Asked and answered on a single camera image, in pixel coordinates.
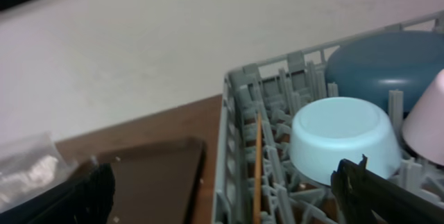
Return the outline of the clear plastic bin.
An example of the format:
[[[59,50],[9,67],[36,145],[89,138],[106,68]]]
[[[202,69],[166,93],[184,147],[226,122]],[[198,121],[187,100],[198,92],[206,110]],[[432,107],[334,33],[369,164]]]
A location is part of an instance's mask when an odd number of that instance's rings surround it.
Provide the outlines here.
[[[1,212],[6,212],[63,183],[78,167],[76,160],[66,160],[61,155],[55,142],[45,132],[14,141],[1,142],[1,177],[28,170],[39,159],[47,155],[59,160],[54,181],[45,187],[29,191],[27,194],[19,194],[9,203],[1,200]]]

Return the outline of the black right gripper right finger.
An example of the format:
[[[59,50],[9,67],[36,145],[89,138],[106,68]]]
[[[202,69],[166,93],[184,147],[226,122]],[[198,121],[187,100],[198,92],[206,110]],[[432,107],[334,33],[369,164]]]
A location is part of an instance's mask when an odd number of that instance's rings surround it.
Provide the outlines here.
[[[381,178],[366,164],[366,156],[358,164],[342,159],[330,177],[347,223],[376,223],[378,214],[387,223],[443,224],[442,207]]]

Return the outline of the wooden chopstick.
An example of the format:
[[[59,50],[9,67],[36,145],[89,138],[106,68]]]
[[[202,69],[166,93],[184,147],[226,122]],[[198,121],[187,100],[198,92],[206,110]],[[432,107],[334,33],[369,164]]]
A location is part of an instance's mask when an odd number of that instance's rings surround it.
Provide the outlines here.
[[[255,152],[255,190],[253,198],[253,223],[261,224],[262,192],[262,116],[257,113],[257,134]]]

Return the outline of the light blue bowl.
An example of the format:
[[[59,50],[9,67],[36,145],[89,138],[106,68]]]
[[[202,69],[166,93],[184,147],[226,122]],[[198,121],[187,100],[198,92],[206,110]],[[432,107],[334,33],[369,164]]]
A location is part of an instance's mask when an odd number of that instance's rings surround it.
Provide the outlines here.
[[[343,159],[388,179],[401,166],[402,151],[389,116],[375,104],[350,97],[332,97],[302,107],[291,123],[289,157],[296,170],[330,185]]]

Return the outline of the dark blue plate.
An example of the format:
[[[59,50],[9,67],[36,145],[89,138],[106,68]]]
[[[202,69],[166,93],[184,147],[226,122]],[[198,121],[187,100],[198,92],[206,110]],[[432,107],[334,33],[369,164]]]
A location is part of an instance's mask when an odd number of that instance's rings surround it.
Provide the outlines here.
[[[339,96],[360,98],[388,110],[389,92],[403,92],[408,114],[443,69],[443,35],[426,31],[381,33],[338,48],[325,79]]]

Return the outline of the white tissue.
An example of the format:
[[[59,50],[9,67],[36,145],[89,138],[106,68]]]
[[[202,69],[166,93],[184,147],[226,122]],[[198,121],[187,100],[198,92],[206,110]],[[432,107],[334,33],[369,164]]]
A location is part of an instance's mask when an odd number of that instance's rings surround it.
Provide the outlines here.
[[[28,170],[18,171],[1,177],[1,200],[11,202],[19,194],[45,187],[54,181],[59,160],[47,155],[39,159]]]

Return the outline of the pink cup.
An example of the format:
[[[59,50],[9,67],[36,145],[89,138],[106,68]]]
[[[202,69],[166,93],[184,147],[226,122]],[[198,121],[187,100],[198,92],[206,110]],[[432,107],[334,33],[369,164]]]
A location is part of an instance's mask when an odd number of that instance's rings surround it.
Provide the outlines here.
[[[405,119],[402,137],[418,155],[443,165],[443,70],[436,75]]]

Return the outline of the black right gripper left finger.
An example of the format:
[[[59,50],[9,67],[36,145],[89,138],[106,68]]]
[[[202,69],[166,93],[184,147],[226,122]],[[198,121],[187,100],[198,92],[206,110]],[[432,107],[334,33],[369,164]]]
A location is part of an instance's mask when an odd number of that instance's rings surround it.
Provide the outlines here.
[[[114,204],[115,178],[110,164],[68,180],[1,214],[1,224],[107,223]]]

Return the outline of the grey dishwasher rack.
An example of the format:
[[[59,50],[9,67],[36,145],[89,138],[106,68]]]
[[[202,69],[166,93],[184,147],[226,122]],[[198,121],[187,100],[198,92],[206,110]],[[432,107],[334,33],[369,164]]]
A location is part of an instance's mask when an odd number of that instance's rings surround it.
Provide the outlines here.
[[[224,78],[212,222],[252,223],[256,138],[262,151],[263,223],[344,223],[329,187],[290,163],[291,119],[304,105],[337,96],[324,80],[327,59],[355,36],[229,71]]]

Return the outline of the dark brown serving tray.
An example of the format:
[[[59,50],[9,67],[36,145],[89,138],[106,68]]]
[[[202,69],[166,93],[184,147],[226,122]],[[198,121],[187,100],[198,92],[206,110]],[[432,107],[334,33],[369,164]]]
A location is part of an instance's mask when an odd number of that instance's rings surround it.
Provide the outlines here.
[[[115,192],[108,223],[190,223],[206,149],[195,137],[144,144],[92,156],[74,175],[111,166]]]

